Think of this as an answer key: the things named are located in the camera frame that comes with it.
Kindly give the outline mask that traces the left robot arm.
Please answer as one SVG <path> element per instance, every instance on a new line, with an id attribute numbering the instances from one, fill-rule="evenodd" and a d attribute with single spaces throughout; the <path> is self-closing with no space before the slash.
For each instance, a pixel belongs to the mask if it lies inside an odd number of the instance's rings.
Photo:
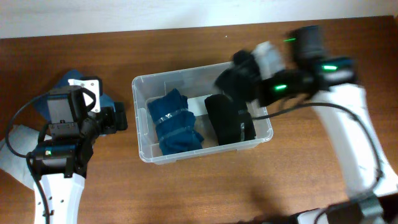
<path id="1" fill-rule="evenodd" d="M 46 94 L 50 121 L 27 154 L 34 180 L 35 223 L 76 223 L 88 162 L 99 136 L 127 129 L 124 104 L 102 107 L 96 94 L 81 86 L 64 86 Z"/>

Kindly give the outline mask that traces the dark teal garment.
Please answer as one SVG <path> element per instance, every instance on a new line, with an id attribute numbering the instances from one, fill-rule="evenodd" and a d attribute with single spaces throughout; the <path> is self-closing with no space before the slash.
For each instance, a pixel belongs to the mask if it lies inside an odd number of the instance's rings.
<path id="1" fill-rule="evenodd" d="M 163 155 L 202 148 L 204 137 L 195 130 L 195 115 L 188 110 L 188 98 L 173 89 L 147 104 Z"/>

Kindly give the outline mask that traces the black garment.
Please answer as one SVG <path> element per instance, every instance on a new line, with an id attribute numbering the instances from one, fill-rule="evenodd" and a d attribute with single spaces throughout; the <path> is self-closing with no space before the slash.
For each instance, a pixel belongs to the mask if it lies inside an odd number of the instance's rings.
<path id="1" fill-rule="evenodd" d="M 244 101 L 217 94 L 205 99 L 205 107 L 219 145 L 256 138 L 254 123 Z"/>

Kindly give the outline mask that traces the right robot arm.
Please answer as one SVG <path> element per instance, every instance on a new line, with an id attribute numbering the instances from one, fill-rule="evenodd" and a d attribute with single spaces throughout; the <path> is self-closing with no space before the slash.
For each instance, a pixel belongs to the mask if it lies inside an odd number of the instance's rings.
<path id="1" fill-rule="evenodd" d="M 348 200 L 282 218 L 282 223 L 396 223 L 397 174 L 371 122 L 365 89 L 349 57 L 330 57 L 318 26 L 295 29 L 288 43 L 296 69 L 286 69 L 268 42 L 239 51 L 215 81 L 229 96 L 261 107 L 297 95 L 296 108 L 320 118 L 340 163 Z"/>

